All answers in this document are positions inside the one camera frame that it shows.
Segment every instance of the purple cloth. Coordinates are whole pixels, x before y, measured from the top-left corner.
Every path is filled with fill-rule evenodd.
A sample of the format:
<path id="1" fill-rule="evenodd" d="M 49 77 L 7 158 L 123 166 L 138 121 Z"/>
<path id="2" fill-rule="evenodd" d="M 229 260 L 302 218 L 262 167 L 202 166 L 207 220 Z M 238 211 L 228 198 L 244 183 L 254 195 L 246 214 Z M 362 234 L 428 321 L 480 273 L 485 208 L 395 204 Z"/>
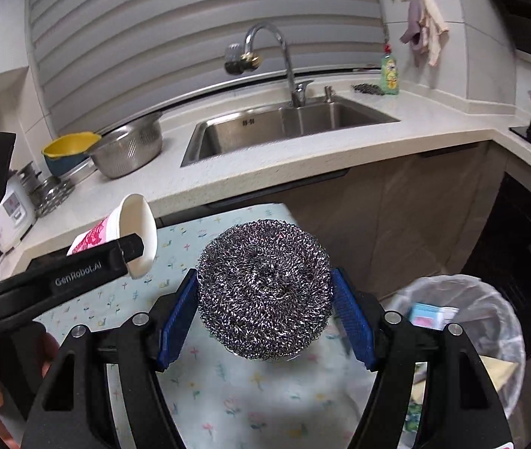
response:
<path id="1" fill-rule="evenodd" d="M 409 13 L 407 15 L 407 31 L 402 35 L 402 43 L 410 43 L 411 50 L 414 54 L 418 54 L 422 50 L 421 26 L 421 0 L 409 1 Z"/>

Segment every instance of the white countertop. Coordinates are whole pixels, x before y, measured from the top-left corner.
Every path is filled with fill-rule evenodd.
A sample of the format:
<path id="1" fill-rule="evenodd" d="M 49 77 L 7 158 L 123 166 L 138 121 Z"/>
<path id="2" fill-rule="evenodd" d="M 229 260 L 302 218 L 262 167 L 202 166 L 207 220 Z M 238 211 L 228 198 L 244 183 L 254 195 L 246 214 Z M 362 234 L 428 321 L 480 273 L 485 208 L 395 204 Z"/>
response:
<path id="1" fill-rule="evenodd" d="M 248 107 L 286 101 L 286 82 L 230 91 L 165 113 L 160 119 L 164 132 L 162 154 L 121 179 L 111 181 L 95 172 L 77 185 L 64 204 L 39 219 L 22 243 L 3 259 L 1 278 L 23 271 L 35 257 L 69 246 L 130 193 L 144 195 L 158 218 L 317 174 L 482 140 L 494 140 L 531 166 L 531 145 L 509 131 L 509 127 L 527 122 L 512 115 L 465 114 L 407 91 L 397 96 L 374 96 L 350 90 L 352 83 L 377 79 L 324 76 L 309 86 L 308 96 L 323 95 L 324 86 L 331 84 L 338 95 L 400 122 L 267 143 L 184 168 L 180 164 L 197 123 Z"/>

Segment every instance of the yellow bowl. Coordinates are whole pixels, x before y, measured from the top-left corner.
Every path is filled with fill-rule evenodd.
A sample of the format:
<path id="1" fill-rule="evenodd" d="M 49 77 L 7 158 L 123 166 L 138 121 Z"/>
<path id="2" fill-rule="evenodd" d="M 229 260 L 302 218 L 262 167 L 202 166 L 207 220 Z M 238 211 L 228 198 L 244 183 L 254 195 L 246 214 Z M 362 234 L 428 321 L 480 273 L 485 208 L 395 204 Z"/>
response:
<path id="1" fill-rule="evenodd" d="M 101 135 L 91 133 L 90 131 L 70 133 L 49 143 L 43 149 L 43 155 L 49 159 L 59 159 L 61 157 L 82 154 L 99 140 L 101 140 Z"/>

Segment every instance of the trash can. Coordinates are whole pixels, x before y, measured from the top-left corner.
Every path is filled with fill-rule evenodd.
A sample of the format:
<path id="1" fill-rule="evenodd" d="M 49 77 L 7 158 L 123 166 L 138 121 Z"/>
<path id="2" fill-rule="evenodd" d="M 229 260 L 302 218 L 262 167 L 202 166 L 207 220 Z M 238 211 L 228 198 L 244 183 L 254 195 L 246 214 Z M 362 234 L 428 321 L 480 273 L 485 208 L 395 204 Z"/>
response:
<path id="1" fill-rule="evenodd" d="M 498 392 L 509 418 L 519 399 L 525 371 L 524 339 L 511 304 L 479 278 L 439 275 L 417 279 L 399 290 L 384 307 L 408 315 L 415 303 L 458 308 L 452 322 L 464 328 L 479 355 L 517 363 Z"/>

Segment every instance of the faucet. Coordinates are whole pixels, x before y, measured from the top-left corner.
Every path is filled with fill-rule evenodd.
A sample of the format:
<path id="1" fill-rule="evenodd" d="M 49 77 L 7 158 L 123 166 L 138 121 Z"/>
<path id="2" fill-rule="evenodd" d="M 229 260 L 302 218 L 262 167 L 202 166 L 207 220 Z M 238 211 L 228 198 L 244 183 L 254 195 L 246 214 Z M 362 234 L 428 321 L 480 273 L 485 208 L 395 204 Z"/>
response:
<path id="1" fill-rule="evenodd" d="M 276 40 L 282 47 L 284 64 L 286 65 L 286 80 L 291 92 L 291 105 L 293 107 L 305 106 L 305 91 L 312 80 L 306 80 L 295 84 L 295 73 L 292 70 L 291 55 L 288 52 L 286 39 L 278 28 L 269 22 L 261 22 L 253 25 L 245 36 L 245 44 L 233 43 L 226 49 L 224 55 L 224 68 L 228 74 L 238 76 L 246 70 L 254 71 L 261 64 L 261 57 L 253 51 L 253 41 L 255 34 L 262 28 L 269 30 L 274 34 Z"/>

